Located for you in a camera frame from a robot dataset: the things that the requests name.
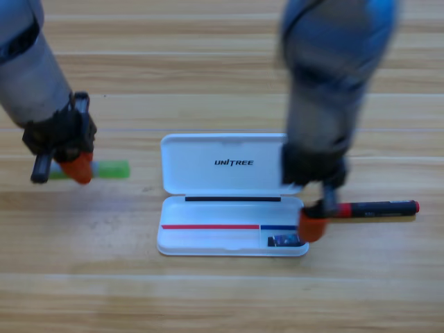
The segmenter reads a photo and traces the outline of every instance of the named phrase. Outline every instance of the black stripe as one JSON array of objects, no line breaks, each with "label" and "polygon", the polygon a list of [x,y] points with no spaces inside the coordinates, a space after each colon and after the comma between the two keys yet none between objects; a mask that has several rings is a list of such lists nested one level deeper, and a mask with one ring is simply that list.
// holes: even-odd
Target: black stripe
[{"label": "black stripe", "polygon": [[0,65],[11,61],[29,50],[34,45],[39,34],[40,26],[35,18],[33,24],[24,32],[0,47]]},{"label": "black stripe", "polygon": [[185,201],[266,201],[279,203],[279,196],[186,196]]}]

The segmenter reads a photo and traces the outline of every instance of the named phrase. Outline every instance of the red stripe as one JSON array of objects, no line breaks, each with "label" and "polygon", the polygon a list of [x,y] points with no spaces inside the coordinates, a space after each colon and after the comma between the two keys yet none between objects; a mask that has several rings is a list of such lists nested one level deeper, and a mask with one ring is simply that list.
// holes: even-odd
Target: red stripe
[{"label": "red stripe", "polygon": [[257,224],[165,224],[162,229],[259,229]]}]

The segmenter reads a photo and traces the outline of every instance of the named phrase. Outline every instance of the blue stripe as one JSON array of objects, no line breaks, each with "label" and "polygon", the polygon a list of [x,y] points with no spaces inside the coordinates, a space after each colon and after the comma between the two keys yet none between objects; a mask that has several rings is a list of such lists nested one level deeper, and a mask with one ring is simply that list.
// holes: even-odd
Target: blue stripe
[{"label": "blue stripe", "polygon": [[261,230],[296,230],[295,225],[261,225]]}]

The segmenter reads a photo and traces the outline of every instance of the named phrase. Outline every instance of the open box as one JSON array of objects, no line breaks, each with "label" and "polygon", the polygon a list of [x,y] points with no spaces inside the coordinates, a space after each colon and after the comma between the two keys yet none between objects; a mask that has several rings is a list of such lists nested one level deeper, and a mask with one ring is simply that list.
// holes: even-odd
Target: open box
[{"label": "open box", "polygon": [[167,135],[157,248],[165,255],[304,255],[309,244],[268,246],[295,234],[300,187],[281,183],[283,134]]}]

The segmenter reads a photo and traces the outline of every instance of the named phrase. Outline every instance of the wood grain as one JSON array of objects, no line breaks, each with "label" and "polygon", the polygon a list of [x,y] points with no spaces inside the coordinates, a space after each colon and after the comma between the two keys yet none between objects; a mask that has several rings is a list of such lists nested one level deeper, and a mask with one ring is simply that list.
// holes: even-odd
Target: wood grain
[{"label": "wood grain", "polygon": [[[286,94],[93,94],[90,112],[99,129],[284,129]],[[369,94],[360,130],[442,130],[444,94]],[[15,125],[0,112],[3,129]]]},{"label": "wood grain", "polygon": [[[97,160],[127,180],[29,181],[0,111],[0,332],[444,332],[444,5],[401,22],[348,153],[343,201],[418,200],[413,219],[333,220],[298,259],[166,257],[160,140],[282,132],[286,0],[43,0],[44,33],[92,97]],[[318,185],[298,194],[319,198]]]}]

